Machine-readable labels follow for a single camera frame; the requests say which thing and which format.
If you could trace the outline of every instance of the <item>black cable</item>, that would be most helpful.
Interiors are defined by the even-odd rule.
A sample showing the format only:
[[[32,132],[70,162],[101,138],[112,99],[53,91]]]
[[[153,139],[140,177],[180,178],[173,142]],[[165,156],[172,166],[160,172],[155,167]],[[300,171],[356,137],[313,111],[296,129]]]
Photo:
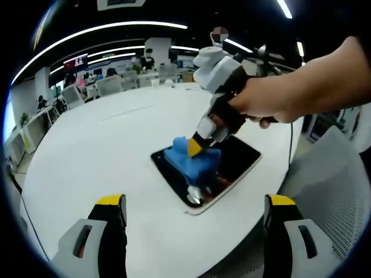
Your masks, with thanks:
[[[26,211],[26,214],[27,214],[28,220],[30,220],[31,226],[32,226],[32,228],[33,228],[33,230],[34,230],[34,233],[35,233],[35,236],[36,236],[36,238],[37,238],[37,241],[38,241],[39,244],[40,244],[40,247],[41,247],[41,249],[42,249],[42,252],[44,253],[45,258],[48,260],[48,262],[50,262],[50,259],[49,259],[48,255],[46,255],[46,252],[45,252],[45,250],[44,250],[44,247],[43,247],[42,244],[41,244],[40,238],[39,238],[39,236],[38,236],[37,233],[36,233],[35,226],[34,226],[34,224],[33,224],[32,221],[31,221],[30,215],[28,214],[28,210],[27,210],[27,208],[26,208],[26,203],[24,202],[24,199],[23,199],[23,197],[22,197],[22,194],[20,194],[20,197],[21,197],[21,199],[22,199],[23,206],[24,206],[24,210]]]
[[[289,169],[290,169],[290,163],[291,163],[292,137],[293,137],[293,125],[292,125],[292,123],[290,124],[290,126],[291,126],[291,136],[290,136],[290,151],[289,151]]]

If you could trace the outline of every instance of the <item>human hand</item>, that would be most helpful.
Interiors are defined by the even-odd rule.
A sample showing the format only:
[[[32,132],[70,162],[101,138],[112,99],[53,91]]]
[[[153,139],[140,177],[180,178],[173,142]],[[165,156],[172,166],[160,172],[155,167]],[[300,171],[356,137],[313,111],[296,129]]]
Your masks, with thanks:
[[[293,90],[288,75],[251,78],[244,90],[230,100],[229,104],[266,129],[270,125],[266,117],[273,116],[282,123],[290,123],[298,118],[290,108],[290,96],[295,94]]]

